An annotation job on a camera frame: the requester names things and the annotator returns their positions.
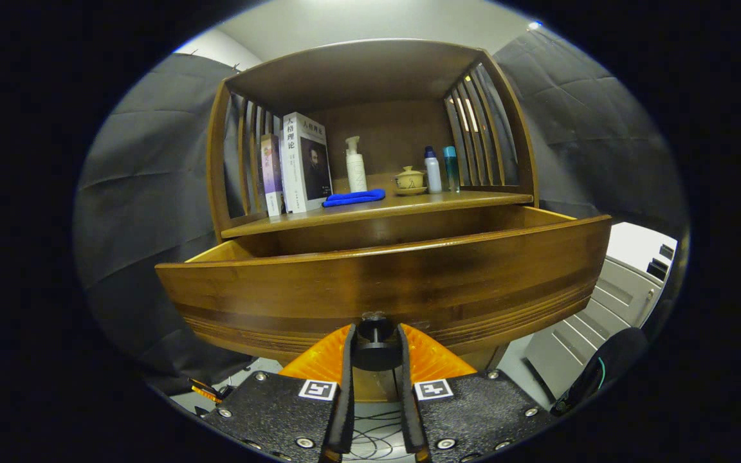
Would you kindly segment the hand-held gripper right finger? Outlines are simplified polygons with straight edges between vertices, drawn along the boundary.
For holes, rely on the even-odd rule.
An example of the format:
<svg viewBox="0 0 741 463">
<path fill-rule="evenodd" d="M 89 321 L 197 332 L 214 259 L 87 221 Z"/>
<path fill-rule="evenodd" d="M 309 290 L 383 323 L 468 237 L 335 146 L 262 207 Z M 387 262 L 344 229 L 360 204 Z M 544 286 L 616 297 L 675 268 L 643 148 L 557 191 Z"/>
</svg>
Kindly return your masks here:
<svg viewBox="0 0 741 463">
<path fill-rule="evenodd" d="M 405 323 L 398 334 L 403 439 L 418 462 L 481 462 L 555 424 L 505 372 L 476 370 Z"/>
</svg>

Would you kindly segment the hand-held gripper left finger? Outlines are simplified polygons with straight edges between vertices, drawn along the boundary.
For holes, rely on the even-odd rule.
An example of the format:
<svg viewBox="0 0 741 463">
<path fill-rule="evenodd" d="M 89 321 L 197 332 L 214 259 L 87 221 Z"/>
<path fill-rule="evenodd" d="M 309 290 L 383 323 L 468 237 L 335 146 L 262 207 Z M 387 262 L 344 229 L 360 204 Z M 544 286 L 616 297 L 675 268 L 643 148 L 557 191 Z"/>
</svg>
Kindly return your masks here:
<svg viewBox="0 0 741 463">
<path fill-rule="evenodd" d="M 277 373 L 252 372 L 204 424 L 279 462 L 340 462 L 352 450 L 356 326 L 336 329 Z"/>
</svg>

